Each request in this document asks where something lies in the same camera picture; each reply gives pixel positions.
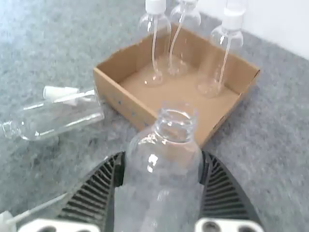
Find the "plastic bottle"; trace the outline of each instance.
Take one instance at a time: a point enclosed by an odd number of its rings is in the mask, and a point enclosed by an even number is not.
[[[146,14],[139,21],[139,38],[137,69],[140,70],[149,62],[152,73],[144,77],[147,86],[157,86],[163,82],[163,75],[168,72],[167,57],[171,25],[165,16],[166,0],[145,0]]]
[[[228,0],[222,24],[211,32],[210,42],[224,50],[224,53],[218,49],[216,54],[212,54],[212,59],[216,62],[213,64],[215,68],[198,82],[198,90],[208,98],[218,96],[223,90],[227,78],[225,71],[232,65],[229,55],[243,46],[241,27],[245,12],[244,0]]]
[[[115,232],[181,231],[187,204],[200,202],[194,198],[202,165],[196,126],[193,107],[167,102],[154,125],[132,139],[115,195]]]
[[[37,141],[103,119],[103,110],[92,89],[23,107],[10,115],[10,120],[0,122],[0,135]]]
[[[178,0],[170,14],[172,23],[178,25],[169,53],[169,72],[172,75],[183,75],[188,71],[188,59],[191,57],[191,49],[187,46],[186,38],[179,37],[181,28],[196,32],[201,24],[201,15],[196,9],[197,0]],[[178,47],[179,55],[174,54],[174,48]]]

